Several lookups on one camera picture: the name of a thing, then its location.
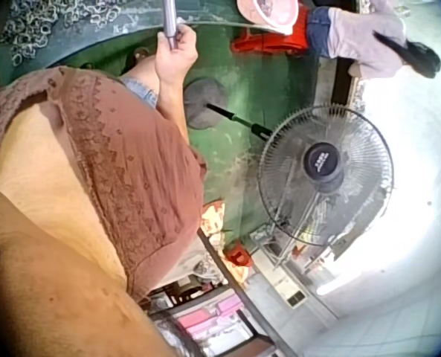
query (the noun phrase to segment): orange item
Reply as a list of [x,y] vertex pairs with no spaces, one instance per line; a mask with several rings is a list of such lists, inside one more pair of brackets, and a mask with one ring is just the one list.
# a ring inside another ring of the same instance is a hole
[[309,48],[306,39],[306,21],[308,8],[300,7],[296,23],[293,25],[293,34],[285,36],[279,33],[261,33],[251,35],[249,29],[245,29],[243,35],[235,39],[230,48],[232,52],[261,52],[275,54],[279,52],[305,51]]
[[235,264],[236,266],[252,266],[253,260],[250,257],[250,254],[243,248],[242,243],[237,240],[235,245],[223,252],[225,254],[225,258]]

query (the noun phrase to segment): chain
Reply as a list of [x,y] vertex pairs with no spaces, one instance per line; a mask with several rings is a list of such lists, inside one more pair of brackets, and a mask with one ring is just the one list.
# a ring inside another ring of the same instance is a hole
[[69,28],[89,19],[104,28],[120,15],[120,5],[128,0],[12,0],[10,15],[1,42],[10,45],[14,66],[33,59],[39,48],[48,44],[53,26],[59,19]]

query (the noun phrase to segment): wall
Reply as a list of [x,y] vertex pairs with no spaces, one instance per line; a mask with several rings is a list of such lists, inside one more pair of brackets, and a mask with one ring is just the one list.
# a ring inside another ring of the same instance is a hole
[[339,321],[304,357],[426,357],[440,348],[441,271],[393,302]]
[[310,300],[292,309],[261,274],[248,279],[246,292],[266,320],[296,352],[326,331],[326,324],[318,317]]

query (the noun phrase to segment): fan motor housing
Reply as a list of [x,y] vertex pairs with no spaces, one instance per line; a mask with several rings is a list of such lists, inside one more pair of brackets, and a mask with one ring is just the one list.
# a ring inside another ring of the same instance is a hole
[[303,166],[306,174],[318,184],[319,191],[323,193],[336,190],[343,181],[341,154],[330,143],[311,145],[304,155]]

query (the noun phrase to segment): person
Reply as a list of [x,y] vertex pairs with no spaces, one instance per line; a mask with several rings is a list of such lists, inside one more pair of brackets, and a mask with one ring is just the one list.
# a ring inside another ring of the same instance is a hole
[[387,0],[371,0],[375,11],[351,13],[336,7],[316,7],[306,20],[309,47],[322,57],[355,60],[352,77],[389,78],[409,65],[426,78],[440,71],[439,56],[421,42],[409,41],[404,22]]
[[196,34],[180,25],[177,40],[159,33],[120,79],[56,67],[0,88],[0,336],[14,356],[175,355],[138,302],[201,218],[182,98]]

